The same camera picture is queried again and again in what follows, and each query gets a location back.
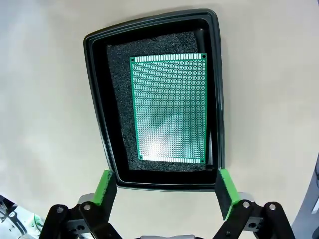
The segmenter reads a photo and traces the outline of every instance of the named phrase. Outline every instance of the white surface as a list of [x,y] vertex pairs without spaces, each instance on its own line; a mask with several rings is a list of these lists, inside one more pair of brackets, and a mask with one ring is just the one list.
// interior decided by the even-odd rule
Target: white surface
[[[93,192],[107,163],[84,36],[195,7],[219,17],[227,167],[238,190],[280,202],[292,222],[319,149],[316,0],[1,1],[0,193],[45,216]],[[222,219],[214,193],[120,189],[111,222],[124,238],[210,238]]]

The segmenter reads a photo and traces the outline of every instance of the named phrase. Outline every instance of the plastic tray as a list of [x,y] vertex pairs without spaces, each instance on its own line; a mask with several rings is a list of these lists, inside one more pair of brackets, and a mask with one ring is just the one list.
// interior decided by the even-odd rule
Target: plastic tray
[[[207,53],[207,135],[211,135],[211,140],[207,140],[206,161],[210,165],[196,172],[130,170],[106,46],[186,31],[195,33],[198,52]],[[84,53],[101,139],[108,164],[116,173],[117,185],[150,190],[213,191],[217,170],[225,165],[221,42],[216,14],[209,9],[184,10],[107,27],[84,38]]]

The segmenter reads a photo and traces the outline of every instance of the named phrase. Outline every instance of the mounting hole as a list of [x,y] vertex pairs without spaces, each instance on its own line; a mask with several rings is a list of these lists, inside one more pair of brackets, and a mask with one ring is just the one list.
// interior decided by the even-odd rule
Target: mounting hole
[[76,229],[79,230],[79,231],[82,231],[82,230],[84,230],[84,226],[78,225],[78,226],[76,227]]
[[251,223],[248,225],[249,228],[255,228],[256,226],[257,226],[256,223]]

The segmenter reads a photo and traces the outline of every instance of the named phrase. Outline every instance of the black foam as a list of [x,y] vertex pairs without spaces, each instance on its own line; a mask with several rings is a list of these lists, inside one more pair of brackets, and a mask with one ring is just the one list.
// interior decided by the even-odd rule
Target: black foam
[[107,46],[108,63],[119,110],[129,169],[184,172],[205,170],[204,164],[155,162],[138,159],[131,87],[130,57],[196,52],[198,52],[198,49],[193,32],[175,33],[121,45]]

